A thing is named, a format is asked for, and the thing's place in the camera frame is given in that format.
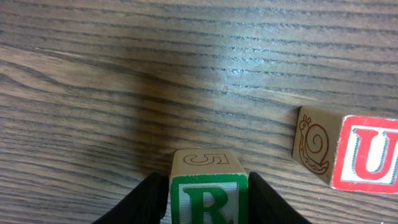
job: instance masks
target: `green border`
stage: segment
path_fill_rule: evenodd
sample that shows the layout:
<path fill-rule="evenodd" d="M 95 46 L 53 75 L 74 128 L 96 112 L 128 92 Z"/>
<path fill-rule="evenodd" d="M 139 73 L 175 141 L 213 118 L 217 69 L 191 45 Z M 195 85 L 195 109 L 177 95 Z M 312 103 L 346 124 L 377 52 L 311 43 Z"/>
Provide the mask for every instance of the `green border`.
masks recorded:
<path fill-rule="evenodd" d="M 179 184 L 200 183 L 228 183 L 237 182 L 239 191 L 239 224 L 248 222 L 248 176 L 246 174 L 207 174 L 179 176 L 172 179 L 170 187 L 170 199 L 172 207 L 172 224 L 180 224 L 180 201 L 178 195 Z"/>

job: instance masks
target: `wooden block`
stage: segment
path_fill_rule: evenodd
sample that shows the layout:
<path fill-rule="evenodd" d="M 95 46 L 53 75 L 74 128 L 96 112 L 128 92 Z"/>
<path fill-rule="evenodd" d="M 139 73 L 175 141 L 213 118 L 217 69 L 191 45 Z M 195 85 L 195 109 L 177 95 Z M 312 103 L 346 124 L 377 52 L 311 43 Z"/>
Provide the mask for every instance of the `wooden block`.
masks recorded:
<path fill-rule="evenodd" d="M 170 183 L 173 224 L 247 223 L 248 175 L 230 150 L 177 151 Z"/>
<path fill-rule="evenodd" d="M 293 158 L 339 190 L 398 193 L 398 119 L 303 106 Z"/>

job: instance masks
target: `snail drawing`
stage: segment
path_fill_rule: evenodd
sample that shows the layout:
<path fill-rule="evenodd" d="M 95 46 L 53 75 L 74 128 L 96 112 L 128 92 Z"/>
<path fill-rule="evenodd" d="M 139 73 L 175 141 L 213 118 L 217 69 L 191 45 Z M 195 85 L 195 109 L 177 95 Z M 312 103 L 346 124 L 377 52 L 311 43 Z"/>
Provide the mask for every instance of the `snail drawing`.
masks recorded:
<path fill-rule="evenodd" d="M 300 158 L 303 165 L 315 174 L 324 174 L 329 168 L 326 156 L 329 151 L 329 137 L 325 128 L 311 124 L 311 118 L 304 115 L 300 128 Z"/>

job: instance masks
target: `table surface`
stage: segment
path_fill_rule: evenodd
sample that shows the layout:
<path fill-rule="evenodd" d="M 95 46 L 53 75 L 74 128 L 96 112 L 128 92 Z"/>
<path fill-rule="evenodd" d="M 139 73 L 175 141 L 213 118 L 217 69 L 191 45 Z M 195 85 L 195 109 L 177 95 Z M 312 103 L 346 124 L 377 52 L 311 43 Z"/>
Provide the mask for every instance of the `table surface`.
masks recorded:
<path fill-rule="evenodd" d="M 396 116 L 397 58 L 395 0 L 0 0 L 0 222 L 91 223 L 225 147 L 313 223 L 396 223 L 291 152 L 301 105 Z"/>

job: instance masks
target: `red letter u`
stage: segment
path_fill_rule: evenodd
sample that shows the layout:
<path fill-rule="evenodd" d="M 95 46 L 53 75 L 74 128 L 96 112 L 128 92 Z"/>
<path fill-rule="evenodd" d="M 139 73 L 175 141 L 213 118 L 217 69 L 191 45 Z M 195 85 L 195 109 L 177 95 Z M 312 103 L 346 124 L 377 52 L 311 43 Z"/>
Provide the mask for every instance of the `red letter u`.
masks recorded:
<path fill-rule="evenodd" d="M 384 149 L 386 148 L 387 151 L 383 152 L 384 158 L 381 158 L 381 168 L 375 172 L 369 172 L 366 169 L 366 163 L 368 161 L 372 139 L 374 136 L 377 136 L 378 132 L 369 129 L 357 129 L 355 133 L 359 136 L 358 153 L 355 161 L 356 174 L 358 177 L 366 180 L 378 180 L 384 177 L 391 167 L 392 157 L 398 141 L 398 133 L 386 132 L 387 147 L 384 147 Z"/>

